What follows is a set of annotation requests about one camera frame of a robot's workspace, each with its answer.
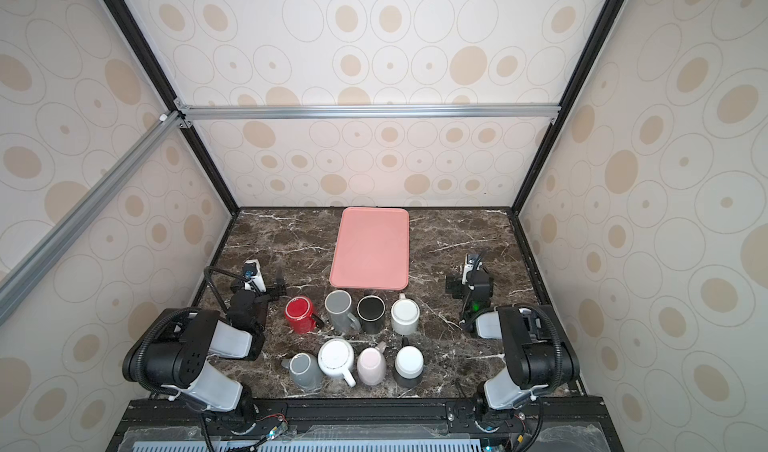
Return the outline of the white mug red inside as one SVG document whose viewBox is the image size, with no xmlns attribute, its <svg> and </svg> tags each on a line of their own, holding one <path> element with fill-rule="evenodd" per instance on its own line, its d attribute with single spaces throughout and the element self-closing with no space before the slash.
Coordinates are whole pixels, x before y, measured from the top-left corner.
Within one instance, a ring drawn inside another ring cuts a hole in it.
<svg viewBox="0 0 768 452">
<path fill-rule="evenodd" d="M 418 304 L 405 296 L 399 294 L 399 298 L 391 307 L 391 324 L 393 330 L 403 336 L 414 334 L 418 328 L 420 318 L 420 308 Z"/>
</svg>

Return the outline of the grey mug row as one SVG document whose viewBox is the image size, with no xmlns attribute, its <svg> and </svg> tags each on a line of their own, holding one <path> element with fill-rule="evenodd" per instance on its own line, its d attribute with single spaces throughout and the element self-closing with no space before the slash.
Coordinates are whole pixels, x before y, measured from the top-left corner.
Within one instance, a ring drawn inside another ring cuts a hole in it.
<svg viewBox="0 0 768 452">
<path fill-rule="evenodd" d="M 337 289 L 330 292 L 324 307 L 337 333 L 358 333 L 361 330 L 361 323 L 353 311 L 352 297 L 347 291 Z"/>
<path fill-rule="evenodd" d="M 298 353 L 290 359 L 284 359 L 282 366 L 289 370 L 291 380 L 303 391 L 314 392 L 322 388 L 324 374 L 312 354 Z"/>
</svg>

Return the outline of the black and white mug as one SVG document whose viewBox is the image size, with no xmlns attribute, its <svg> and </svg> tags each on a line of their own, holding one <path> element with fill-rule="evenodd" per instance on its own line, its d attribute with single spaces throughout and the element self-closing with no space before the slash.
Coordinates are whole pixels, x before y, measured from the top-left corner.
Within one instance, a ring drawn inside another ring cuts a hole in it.
<svg viewBox="0 0 768 452">
<path fill-rule="evenodd" d="M 414 388 L 421 381 L 424 371 L 424 356 L 407 337 L 403 337 L 394 362 L 393 377 L 395 382 L 404 388 Z"/>
</svg>

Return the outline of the black mug white rim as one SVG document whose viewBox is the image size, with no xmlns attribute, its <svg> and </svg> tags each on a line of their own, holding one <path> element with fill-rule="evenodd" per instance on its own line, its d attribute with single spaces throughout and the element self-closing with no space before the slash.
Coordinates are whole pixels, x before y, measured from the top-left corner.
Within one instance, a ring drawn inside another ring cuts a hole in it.
<svg viewBox="0 0 768 452">
<path fill-rule="evenodd" d="M 367 295 L 357 304 L 357 315 L 361 330 L 368 334 L 378 334 L 384 329 L 386 304 L 381 297 Z"/>
</svg>

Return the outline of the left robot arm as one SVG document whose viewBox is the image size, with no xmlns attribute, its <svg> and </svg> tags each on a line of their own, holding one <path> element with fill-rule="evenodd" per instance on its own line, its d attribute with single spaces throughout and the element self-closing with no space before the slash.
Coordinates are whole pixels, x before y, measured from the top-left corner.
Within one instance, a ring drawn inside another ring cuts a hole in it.
<svg viewBox="0 0 768 452">
<path fill-rule="evenodd" d="M 255 360 L 266 341 L 268 305 L 285 291 L 278 276 L 263 292 L 245 286 L 234 292 L 224 315 L 198 307 L 165 309 L 126 353 L 123 377 L 181 399 L 198 413 L 253 420 L 250 388 L 217 370 L 208 357 Z"/>
</svg>

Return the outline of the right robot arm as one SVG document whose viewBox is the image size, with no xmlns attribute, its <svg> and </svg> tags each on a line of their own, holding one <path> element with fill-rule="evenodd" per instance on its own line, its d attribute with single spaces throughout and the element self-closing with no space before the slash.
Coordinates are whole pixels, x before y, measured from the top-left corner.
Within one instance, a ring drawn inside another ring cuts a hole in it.
<svg viewBox="0 0 768 452">
<path fill-rule="evenodd" d="M 578 358 L 552 306 L 493 306 L 493 278 L 483 268 L 447 275 L 445 290 L 462 301 L 463 330 L 502 344 L 504 367 L 475 394 L 480 414 L 519 409 L 579 375 Z"/>
</svg>

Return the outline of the grey mug front row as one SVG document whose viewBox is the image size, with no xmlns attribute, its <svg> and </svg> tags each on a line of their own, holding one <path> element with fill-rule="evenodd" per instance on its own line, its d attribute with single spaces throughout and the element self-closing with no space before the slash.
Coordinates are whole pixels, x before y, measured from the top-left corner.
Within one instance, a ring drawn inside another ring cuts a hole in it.
<svg viewBox="0 0 768 452">
<path fill-rule="evenodd" d="M 282 366 L 289 370 L 291 380 L 303 391 L 314 392 L 322 388 L 324 374 L 312 354 L 298 353 L 290 359 L 284 359 Z"/>
</svg>

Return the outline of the large white ribbed mug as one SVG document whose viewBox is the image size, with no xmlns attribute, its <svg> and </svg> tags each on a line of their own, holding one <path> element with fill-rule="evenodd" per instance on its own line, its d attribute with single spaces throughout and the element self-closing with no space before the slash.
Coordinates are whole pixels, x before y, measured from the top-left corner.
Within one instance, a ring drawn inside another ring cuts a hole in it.
<svg viewBox="0 0 768 452">
<path fill-rule="evenodd" d="M 343 338 L 333 338 L 325 342 L 318 352 L 318 365 L 321 371 L 333 379 L 343 379 L 349 387 L 357 382 L 353 377 L 354 350 Z"/>
</svg>

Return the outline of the pink mug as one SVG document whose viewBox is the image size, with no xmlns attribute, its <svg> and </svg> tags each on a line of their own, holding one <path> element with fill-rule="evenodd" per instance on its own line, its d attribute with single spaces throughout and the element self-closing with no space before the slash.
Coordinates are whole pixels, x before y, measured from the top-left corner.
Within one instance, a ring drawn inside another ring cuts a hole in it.
<svg viewBox="0 0 768 452">
<path fill-rule="evenodd" d="M 387 345 L 380 342 L 374 347 L 364 349 L 357 360 L 357 372 L 360 381 L 368 386 L 376 386 L 386 377 L 384 350 Z"/>
</svg>

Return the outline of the pink plastic tray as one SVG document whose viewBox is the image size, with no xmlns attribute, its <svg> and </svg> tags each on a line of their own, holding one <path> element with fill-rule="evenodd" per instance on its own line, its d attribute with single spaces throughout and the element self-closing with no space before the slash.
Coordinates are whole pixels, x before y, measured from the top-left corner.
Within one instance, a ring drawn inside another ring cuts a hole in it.
<svg viewBox="0 0 768 452">
<path fill-rule="evenodd" d="M 405 289 L 409 281 L 409 232 L 405 209 L 344 209 L 330 283 L 337 289 Z"/>
</svg>

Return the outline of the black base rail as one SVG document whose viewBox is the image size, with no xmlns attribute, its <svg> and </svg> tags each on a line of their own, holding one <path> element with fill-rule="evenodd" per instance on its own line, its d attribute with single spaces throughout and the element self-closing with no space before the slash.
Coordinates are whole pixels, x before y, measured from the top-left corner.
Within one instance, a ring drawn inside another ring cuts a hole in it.
<svg viewBox="0 0 768 452">
<path fill-rule="evenodd" d="M 204 412 L 135 400 L 110 451 L 620 451 L 604 400 L 543 397 L 483 411 L 468 398 L 249 399 Z"/>
</svg>

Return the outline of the horizontal aluminium frame bar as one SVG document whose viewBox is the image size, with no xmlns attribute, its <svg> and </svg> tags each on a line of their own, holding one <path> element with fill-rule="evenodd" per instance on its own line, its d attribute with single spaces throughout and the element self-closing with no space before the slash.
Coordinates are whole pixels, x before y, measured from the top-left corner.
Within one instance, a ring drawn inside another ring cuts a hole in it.
<svg viewBox="0 0 768 452">
<path fill-rule="evenodd" d="M 558 104 L 368 104 L 362 106 L 188 106 L 180 113 L 190 120 L 300 120 L 405 118 L 556 118 Z"/>
</svg>

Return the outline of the left aluminium frame bar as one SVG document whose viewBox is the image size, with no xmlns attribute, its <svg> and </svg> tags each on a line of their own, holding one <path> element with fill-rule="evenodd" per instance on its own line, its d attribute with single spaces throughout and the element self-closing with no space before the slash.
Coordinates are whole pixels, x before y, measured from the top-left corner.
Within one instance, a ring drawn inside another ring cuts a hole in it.
<svg viewBox="0 0 768 452">
<path fill-rule="evenodd" d="M 1 283 L 1 321 L 6 322 L 63 254 L 80 238 L 165 140 L 182 115 L 166 112 L 154 126 L 75 204 L 74 208 L 9 272 Z"/>
</svg>

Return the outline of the black corner post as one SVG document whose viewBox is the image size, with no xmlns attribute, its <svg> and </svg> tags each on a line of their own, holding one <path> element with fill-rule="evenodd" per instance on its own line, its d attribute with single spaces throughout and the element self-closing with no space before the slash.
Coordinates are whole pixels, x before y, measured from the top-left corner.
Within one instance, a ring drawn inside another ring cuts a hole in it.
<svg viewBox="0 0 768 452">
<path fill-rule="evenodd" d="M 134 56 L 138 59 L 140 66 L 142 66 L 146 76 L 149 78 L 164 106 L 172 112 L 179 112 L 182 117 L 185 118 L 185 114 L 180 110 L 178 104 L 176 104 L 176 100 L 178 100 L 176 91 L 170 80 L 168 80 L 166 73 L 157 56 L 154 54 L 154 51 L 151 49 L 149 42 L 146 40 L 138 22 L 136 22 L 134 15 L 130 12 L 130 8 L 128 4 L 126 4 L 126 1 L 102 0 L 102 2 L 104 2 L 110 16 L 112 16 L 114 22 L 117 24 L 122 36 L 126 39 L 130 50 L 132 50 Z M 231 216 L 236 216 L 240 210 L 240 206 L 236 203 L 233 194 L 225 184 L 218 167 L 215 165 L 194 125 L 191 122 L 188 122 L 187 125 L 182 126 L 181 132 L 219 198 L 223 201 L 224 206 Z"/>
<path fill-rule="evenodd" d="M 586 80 L 616 22 L 622 6 L 626 0 L 606 0 L 600 10 L 594 27 L 587 38 L 584 50 L 579 56 L 576 66 L 571 74 L 571 78 L 564 90 L 564 94 L 559 102 L 560 110 L 556 120 L 547 128 L 542 142 L 536 151 L 530 168 L 524 177 L 522 186 L 514 204 L 511 206 L 513 216 L 520 216 L 523 206 L 526 204 L 549 154 L 558 140 L 561 130 L 564 128 L 566 120 L 570 116 Z"/>
</svg>

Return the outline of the black left corner post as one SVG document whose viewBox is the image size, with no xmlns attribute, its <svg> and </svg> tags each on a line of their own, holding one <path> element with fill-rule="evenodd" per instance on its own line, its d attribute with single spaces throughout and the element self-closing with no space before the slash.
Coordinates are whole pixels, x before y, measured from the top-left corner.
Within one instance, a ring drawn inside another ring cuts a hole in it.
<svg viewBox="0 0 768 452">
<path fill-rule="evenodd" d="M 178 100 L 176 91 L 170 80 L 168 80 L 166 73 L 157 56 L 154 54 L 154 51 L 151 49 L 149 42 L 146 40 L 138 22 L 136 22 L 134 15 L 130 12 L 130 8 L 128 4 L 126 4 L 126 1 L 102 0 L 102 2 L 104 2 L 110 16 L 112 16 L 114 22 L 117 24 L 122 36 L 126 39 L 130 50 L 132 50 L 134 56 L 138 59 L 140 66 L 142 66 L 146 76 L 149 78 L 164 106 L 172 112 L 179 112 L 182 117 L 185 118 L 185 114 L 180 110 L 178 104 L 176 104 L 176 100 Z M 233 194 L 225 184 L 218 167 L 215 165 L 194 125 L 191 122 L 188 122 L 187 125 L 182 126 L 181 132 L 219 198 L 223 201 L 224 206 L 231 216 L 236 216 L 240 210 L 240 206 L 236 203 Z"/>
</svg>

